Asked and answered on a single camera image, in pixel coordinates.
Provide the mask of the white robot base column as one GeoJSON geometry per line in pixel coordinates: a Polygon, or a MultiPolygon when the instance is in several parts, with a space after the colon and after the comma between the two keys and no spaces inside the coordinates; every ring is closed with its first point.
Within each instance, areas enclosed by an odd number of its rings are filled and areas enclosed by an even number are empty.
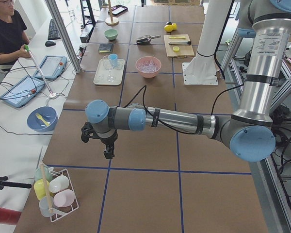
{"type": "Polygon", "coordinates": [[[218,85],[215,54],[234,1],[210,0],[196,56],[183,63],[185,85],[218,85]]]}

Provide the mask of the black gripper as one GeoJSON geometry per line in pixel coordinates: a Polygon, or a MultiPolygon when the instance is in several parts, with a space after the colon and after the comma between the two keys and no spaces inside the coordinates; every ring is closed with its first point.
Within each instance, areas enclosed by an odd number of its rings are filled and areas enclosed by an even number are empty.
{"type": "Polygon", "coordinates": [[[107,133],[97,133],[90,122],[85,122],[81,128],[81,140],[87,143],[90,138],[99,139],[106,146],[103,152],[106,159],[114,158],[114,143],[118,138],[117,130],[111,130],[107,133]]]}

